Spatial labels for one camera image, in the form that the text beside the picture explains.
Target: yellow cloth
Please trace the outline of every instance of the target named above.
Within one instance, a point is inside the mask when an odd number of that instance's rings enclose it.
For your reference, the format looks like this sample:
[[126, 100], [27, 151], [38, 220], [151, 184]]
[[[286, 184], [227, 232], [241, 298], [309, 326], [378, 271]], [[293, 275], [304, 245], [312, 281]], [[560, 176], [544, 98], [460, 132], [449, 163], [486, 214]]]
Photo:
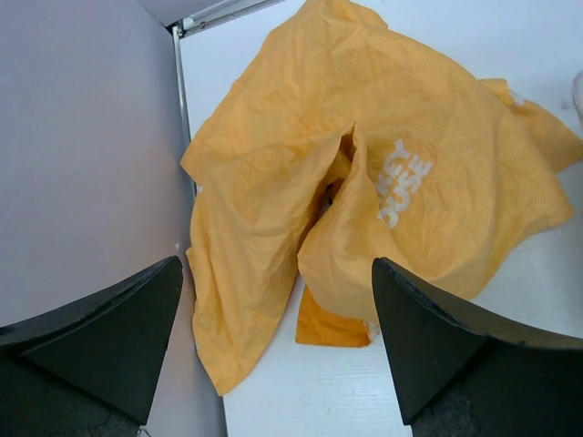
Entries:
[[303, 344], [344, 348], [362, 347], [371, 343], [367, 323], [323, 310], [313, 299], [308, 287], [302, 295], [295, 340]]
[[376, 320], [380, 256], [473, 298], [519, 241], [572, 215], [553, 169], [582, 149], [504, 81], [477, 81], [367, 8], [308, 0], [182, 159], [202, 186], [193, 326], [219, 394], [265, 351], [298, 269], [321, 309], [350, 319]]

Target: gray wall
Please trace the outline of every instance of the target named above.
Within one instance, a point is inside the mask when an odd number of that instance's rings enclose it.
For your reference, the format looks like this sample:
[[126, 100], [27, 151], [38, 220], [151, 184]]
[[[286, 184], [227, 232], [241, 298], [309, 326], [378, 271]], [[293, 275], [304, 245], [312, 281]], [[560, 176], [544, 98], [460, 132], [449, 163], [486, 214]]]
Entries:
[[[0, 326], [189, 245], [170, 34], [135, 0], [0, 6]], [[148, 428], [218, 435], [186, 283]]]

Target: metal frame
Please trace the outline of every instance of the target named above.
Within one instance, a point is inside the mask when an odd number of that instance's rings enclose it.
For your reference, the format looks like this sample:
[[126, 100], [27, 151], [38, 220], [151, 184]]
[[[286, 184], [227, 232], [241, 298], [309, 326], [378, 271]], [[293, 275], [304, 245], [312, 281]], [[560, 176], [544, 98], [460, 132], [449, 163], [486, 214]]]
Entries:
[[[182, 69], [182, 54], [180, 53], [180, 39], [184, 36], [182, 23], [172, 27], [172, 41], [174, 43], [174, 60], [176, 62], [176, 76], [179, 85], [180, 117], [182, 119], [182, 136], [184, 138], [184, 148], [190, 144], [190, 123], [189, 109], [186, 101], [186, 88], [184, 86], [184, 70]], [[196, 200], [199, 189], [195, 181], [192, 181], [192, 197]]]
[[184, 31], [182, 37], [190, 36], [207, 30], [216, 25], [222, 25], [244, 16], [257, 12], [265, 7], [275, 5], [283, 0], [239, 0], [227, 2], [223, 7], [203, 11], [180, 20]]

